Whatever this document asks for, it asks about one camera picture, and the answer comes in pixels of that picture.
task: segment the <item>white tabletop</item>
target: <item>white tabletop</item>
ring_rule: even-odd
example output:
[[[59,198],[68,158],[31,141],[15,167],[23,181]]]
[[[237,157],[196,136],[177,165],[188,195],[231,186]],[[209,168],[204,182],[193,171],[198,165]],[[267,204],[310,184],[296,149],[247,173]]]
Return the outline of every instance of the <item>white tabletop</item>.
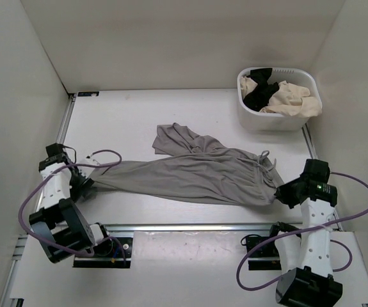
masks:
[[[163,158],[151,147],[160,124],[177,122],[194,132],[209,134],[227,147],[260,154],[269,150],[285,182],[295,179],[310,158],[301,130],[296,132],[248,132],[237,118],[236,90],[101,91],[98,97],[77,97],[65,144],[78,157],[108,148],[124,160]],[[96,156],[111,162],[110,154]],[[290,210],[275,202],[268,207],[202,205],[129,193],[102,193],[79,203],[90,223],[105,224],[207,224],[301,222],[299,208]]]
[[[236,268],[246,253],[239,241],[244,232],[135,232],[130,269],[76,269],[73,258],[58,264],[48,261],[41,245],[28,239],[11,298],[24,299],[23,307],[279,307],[276,284],[257,292],[238,287]],[[334,274],[343,284],[335,307],[368,303],[368,275],[355,236],[333,232],[332,238],[349,247],[354,258],[345,271]],[[348,254],[331,243],[332,267],[346,264]],[[280,271],[248,271],[241,280],[261,285]]]

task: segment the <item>gray garment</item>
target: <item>gray garment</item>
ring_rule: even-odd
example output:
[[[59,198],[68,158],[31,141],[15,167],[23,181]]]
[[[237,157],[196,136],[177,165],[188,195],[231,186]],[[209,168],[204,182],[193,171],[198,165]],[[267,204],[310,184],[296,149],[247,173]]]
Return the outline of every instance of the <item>gray garment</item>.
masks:
[[[191,203],[265,206],[283,184],[268,151],[258,156],[226,148],[177,123],[157,126],[152,147],[171,157],[96,169],[91,175],[95,186]]]

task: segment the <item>beige cloth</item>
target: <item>beige cloth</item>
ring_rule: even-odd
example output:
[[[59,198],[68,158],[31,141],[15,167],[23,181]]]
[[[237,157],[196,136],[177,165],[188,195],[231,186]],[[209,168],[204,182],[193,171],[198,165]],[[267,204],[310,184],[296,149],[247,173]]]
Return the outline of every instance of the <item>beige cloth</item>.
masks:
[[[310,96],[308,88],[282,81],[279,90],[269,99],[269,105],[260,112],[313,117],[320,115],[322,108],[318,99]]]
[[[241,95],[242,100],[247,96],[247,94],[253,92],[253,90],[257,87],[257,83],[245,76],[241,77],[241,80],[239,80],[239,83],[241,84]]]

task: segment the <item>robotic arm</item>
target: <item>robotic arm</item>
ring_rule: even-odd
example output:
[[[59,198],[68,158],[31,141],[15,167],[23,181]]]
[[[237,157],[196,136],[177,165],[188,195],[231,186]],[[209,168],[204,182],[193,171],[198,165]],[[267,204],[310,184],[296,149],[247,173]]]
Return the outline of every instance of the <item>robotic arm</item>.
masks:
[[[337,189],[327,184],[329,176],[327,162],[308,159],[300,177],[276,191],[276,197],[290,208],[301,204],[304,228],[325,224],[333,217]],[[272,237],[280,230],[291,231],[279,226],[272,228]],[[277,303],[290,307],[334,306],[343,286],[333,279],[330,232],[325,228],[302,233],[301,238],[285,237],[276,240],[275,246],[283,274],[276,288]]]
[[[38,170],[45,179],[54,170],[73,164],[62,144],[46,147],[48,158],[41,161]],[[90,157],[81,163],[99,165]],[[79,209],[76,201],[89,198],[94,192],[94,181],[89,178],[93,168],[70,167],[63,169],[43,187],[42,208],[29,217],[30,225],[35,233],[59,245],[81,251],[89,250],[108,237],[104,226],[89,225]],[[59,223],[65,222],[67,227],[56,231]],[[49,260],[59,262],[71,254],[40,242]]]

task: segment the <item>clothing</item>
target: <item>clothing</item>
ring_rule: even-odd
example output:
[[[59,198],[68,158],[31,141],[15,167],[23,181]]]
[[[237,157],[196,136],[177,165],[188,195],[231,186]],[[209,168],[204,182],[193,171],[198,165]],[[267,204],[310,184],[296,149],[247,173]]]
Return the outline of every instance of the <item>clothing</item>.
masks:
[[[269,99],[269,105],[260,111],[306,118],[320,115],[322,108],[318,99],[310,97],[308,88],[282,81],[279,90]]]
[[[272,68],[260,68],[250,71],[247,78],[257,83],[256,88],[243,99],[243,103],[251,110],[259,112],[269,104],[269,99],[279,90],[277,82],[268,84],[271,77]]]
[[[96,169],[94,186],[192,203],[265,206],[283,184],[268,151],[258,156],[226,148],[177,123],[157,126],[152,147],[171,157]]]
[[[256,88],[256,86],[258,85],[254,80],[242,76],[241,80],[239,82],[241,84],[241,95],[242,95],[242,99],[245,98],[245,96],[247,96],[247,94],[253,92],[253,90]]]

